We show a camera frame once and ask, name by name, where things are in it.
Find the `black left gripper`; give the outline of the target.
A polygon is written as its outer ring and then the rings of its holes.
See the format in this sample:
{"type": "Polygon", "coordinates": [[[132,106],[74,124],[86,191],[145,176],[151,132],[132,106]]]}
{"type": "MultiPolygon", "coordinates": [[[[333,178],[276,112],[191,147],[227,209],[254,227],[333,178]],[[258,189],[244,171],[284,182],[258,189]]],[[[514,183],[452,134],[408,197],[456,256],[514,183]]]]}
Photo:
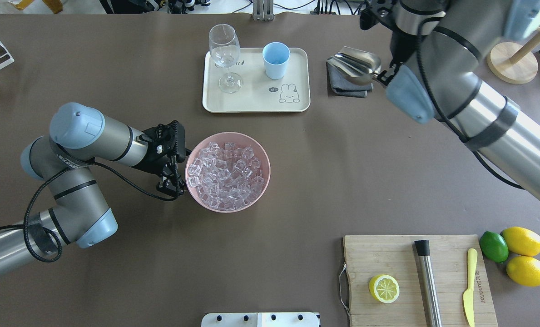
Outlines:
{"type": "Polygon", "coordinates": [[[185,146],[184,126],[177,120],[158,124],[143,131],[137,139],[147,144],[147,151],[136,169],[159,175],[157,190],[171,199],[183,195],[187,186],[184,171],[179,170],[178,164],[185,162],[192,152],[185,146]]]}

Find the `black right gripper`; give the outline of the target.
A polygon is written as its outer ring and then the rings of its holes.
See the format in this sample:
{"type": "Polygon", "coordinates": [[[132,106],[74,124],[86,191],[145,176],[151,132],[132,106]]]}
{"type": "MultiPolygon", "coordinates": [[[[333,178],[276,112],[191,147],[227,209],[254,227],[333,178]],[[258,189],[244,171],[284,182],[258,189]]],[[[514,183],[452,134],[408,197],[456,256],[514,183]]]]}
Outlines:
{"type": "MultiPolygon", "coordinates": [[[[361,30],[369,30],[377,24],[392,31],[400,31],[396,24],[396,13],[400,0],[366,0],[364,8],[359,11],[359,26],[361,30]]],[[[388,69],[381,72],[381,83],[388,86],[397,74],[398,64],[390,64],[388,69]]]]}

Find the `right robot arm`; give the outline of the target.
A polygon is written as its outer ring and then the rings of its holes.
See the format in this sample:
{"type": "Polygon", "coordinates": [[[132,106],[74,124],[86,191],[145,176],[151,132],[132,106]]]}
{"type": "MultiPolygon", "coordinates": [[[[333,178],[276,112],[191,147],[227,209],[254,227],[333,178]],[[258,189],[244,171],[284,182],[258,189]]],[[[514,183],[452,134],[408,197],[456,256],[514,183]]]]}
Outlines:
{"type": "Polygon", "coordinates": [[[501,40],[522,40],[540,24],[540,0],[371,0],[363,30],[392,31],[386,97],[416,122],[444,122],[540,200],[540,125],[475,74],[501,40]]]}

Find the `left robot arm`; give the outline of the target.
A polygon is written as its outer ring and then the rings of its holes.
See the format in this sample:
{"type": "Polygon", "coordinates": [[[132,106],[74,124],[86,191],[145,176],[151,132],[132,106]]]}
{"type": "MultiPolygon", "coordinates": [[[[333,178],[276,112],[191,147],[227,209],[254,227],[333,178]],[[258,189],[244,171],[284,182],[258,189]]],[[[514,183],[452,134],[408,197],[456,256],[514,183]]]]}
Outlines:
{"type": "Polygon", "coordinates": [[[98,159],[156,175],[160,195],[151,197],[169,202],[187,188],[178,164],[190,153],[179,121],[140,131],[95,108],[77,102],[62,105],[50,121],[48,135],[21,153],[23,170],[42,185],[20,222],[0,226],[0,277],[27,263],[56,262],[69,244],[88,248],[115,234],[118,222],[91,166],[112,172],[148,195],[98,159]]]}

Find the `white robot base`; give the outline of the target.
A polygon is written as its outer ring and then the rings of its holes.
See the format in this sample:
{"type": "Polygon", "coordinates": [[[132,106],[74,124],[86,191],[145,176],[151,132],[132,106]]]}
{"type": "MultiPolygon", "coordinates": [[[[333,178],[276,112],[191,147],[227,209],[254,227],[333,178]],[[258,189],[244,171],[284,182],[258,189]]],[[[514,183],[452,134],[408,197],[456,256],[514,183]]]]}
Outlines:
{"type": "Polygon", "coordinates": [[[302,312],[231,312],[209,313],[202,327],[321,327],[320,314],[302,312]]]}

